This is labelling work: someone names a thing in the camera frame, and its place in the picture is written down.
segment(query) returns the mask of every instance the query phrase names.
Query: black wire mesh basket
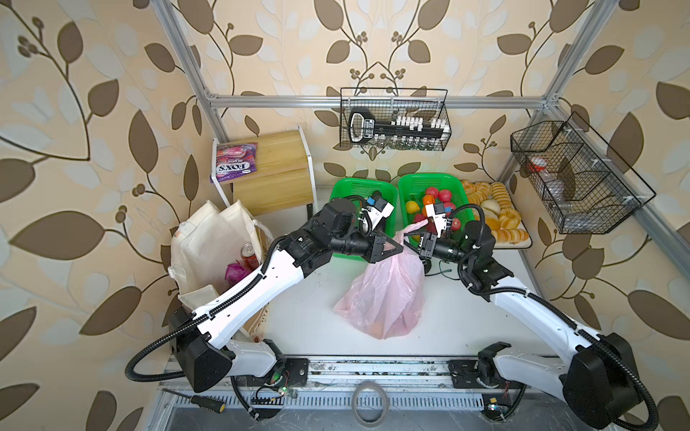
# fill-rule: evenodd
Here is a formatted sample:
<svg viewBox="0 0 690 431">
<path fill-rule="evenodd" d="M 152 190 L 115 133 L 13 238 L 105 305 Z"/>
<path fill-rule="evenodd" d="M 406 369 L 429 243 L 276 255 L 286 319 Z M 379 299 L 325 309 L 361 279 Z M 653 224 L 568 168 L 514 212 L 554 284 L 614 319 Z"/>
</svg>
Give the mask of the black wire mesh basket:
<svg viewBox="0 0 690 431">
<path fill-rule="evenodd" d="M 431 88 L 341 88 L 340 141 L 364 151 L 443 151 L 453 133 L 447 94 Z"/>
<path fill-rule="evenodd" d="M 605 155 L 587 143 L 586 132 Z M 576 112 L 567 121 L 542 121 L 514 132 L 511 151 L 561 234 L 609 233 L 656 196 Z"/>
</svg>

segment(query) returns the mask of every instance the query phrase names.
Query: green plastic basket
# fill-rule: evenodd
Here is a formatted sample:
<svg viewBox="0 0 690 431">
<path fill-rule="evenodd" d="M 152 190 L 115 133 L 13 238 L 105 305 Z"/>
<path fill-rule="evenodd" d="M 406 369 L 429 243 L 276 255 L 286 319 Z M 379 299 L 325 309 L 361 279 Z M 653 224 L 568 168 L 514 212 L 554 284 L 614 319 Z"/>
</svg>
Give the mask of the green plastic basket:
<svg viewBox="0 0 690 431">
<path fill-rule="evenodd" d="M 416 201 L 420 208 L 422 208 L 422 197 L 424 197 L 424 192 L 429 187 L 436 187 L 438 190 L 448 189 L 453 193 L 453 198 L 451 202 L 455 204 L 456 207 L 460 207 L 469 203 L 467 201 L 467 196 L 465 195 L 465 189 L 462 187 L 462 183 L 459 179 L 455 178 L 453 175 L 449 174 L 408 174 L 404 175 L 398 181 L 397 189 L 400 191 L 400 208 L 402 211 L 402 219 L 404 225 L 412 224 L 414 219 L 414 214 L 408 214 L 405 211 L 405 203 L 407 201 Z M 465 225 L 468 221 L 474 220 L 474 214 L 472 210 L 463 210 L 455 216 L 460 219 L 462 225 Z M 416 246 L 417 242 L 410 238 L 410 242 Z"/>
<path fill-rule="evenodd" d="M 333 193 L 331 193 L 331 199 L 336 197 L 346 197 L 352 194 L 356 194 L 363 198 L 368 198 L 374 191 L 380 191 L 381 196 L 386 199 L 395 207 L 395 202 L 397 201 L 397 189 L 390 183 L 385 181 L 376 181 L 373 179 L 359 179 L 359 178 L 343 178 L 342 180 L 335 183 L 333 186 Z M 359 211 L 359 202 L 353 201 L 357 210 Z M 393 238 L 395 236 L 395 215 L 397 209 L 393 208 L 393 213 L 386 220 L 386 235 Z M 345 259 L 357 259 L 363 261 L 359 256 L 348 256 L 347 254 L 333 254 L 336 257 L 343 257 Z"/>
</svg>

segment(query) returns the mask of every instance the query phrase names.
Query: pink plastic bag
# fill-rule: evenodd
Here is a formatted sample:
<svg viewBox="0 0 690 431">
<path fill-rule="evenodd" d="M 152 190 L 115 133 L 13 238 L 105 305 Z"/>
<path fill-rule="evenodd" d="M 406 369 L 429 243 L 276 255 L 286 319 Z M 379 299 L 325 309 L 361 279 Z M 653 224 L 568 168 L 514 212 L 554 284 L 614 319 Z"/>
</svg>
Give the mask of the pink plastic bag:
<svg viewBox="0 0 690 431">
<path fill-rule="evenodd" d="M 403 234 L 426 225 L 428 220 L 409 225 L 395 234 L 402 244 Z M 364 274 L 335 304 L 335 312 L 355 328 L 377 339 L 407 335 L 422 315 L 424 306 L 424 265 L 412 250 L 366 267 Z"/>
</svg>

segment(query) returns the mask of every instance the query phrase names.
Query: screwdriver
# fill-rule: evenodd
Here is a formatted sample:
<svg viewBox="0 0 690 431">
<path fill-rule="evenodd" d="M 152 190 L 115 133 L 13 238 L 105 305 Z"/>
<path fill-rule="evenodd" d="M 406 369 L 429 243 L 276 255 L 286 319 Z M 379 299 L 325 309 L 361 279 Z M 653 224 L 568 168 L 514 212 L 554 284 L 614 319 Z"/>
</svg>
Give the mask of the screwdriver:
<svg viewBox="0 0 690 431">
<path fill-rule="evenodd" d="M 192 395 L 191 397 L 189 395 L 185 394 L 180 394 L 179 392 L 175 392 L 174 390 L 169 390 L 169 389 L 163 389 L 164 392 L 169 392 L 171 394 L 175 394 L 178 397 L 183 397 L 187 398 L 190 400 L 192 404 L 196 404 L 201 408 L 205 408 L 207 410 L 210 410 L 212 412 L 220 413 L 223 410 L 225 410 L 225 403 L 223 401 L 218 401 L 214 400 L 213 398 L 210 397 L 200 397 L 199 395 Z"/>
</svg>

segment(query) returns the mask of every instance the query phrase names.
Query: screwdriver handle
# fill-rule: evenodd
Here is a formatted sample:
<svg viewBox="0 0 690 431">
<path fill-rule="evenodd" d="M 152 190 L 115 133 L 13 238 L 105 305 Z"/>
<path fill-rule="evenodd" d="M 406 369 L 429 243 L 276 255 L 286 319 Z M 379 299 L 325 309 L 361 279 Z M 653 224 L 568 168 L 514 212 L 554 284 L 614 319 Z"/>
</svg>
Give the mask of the screwdriver handle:
<svg viewBox="0 0 690 431">
<path fill-rule="evenodd" d="M 196 404 L 201 408 L 211 410 L 212 412 L 220 413 L 225 410 L 225 403 L 223 401 L 214 400 L 209 397 L 201 397 L 194 395 L 191 399 L 192 404 Z"/>
</svg>

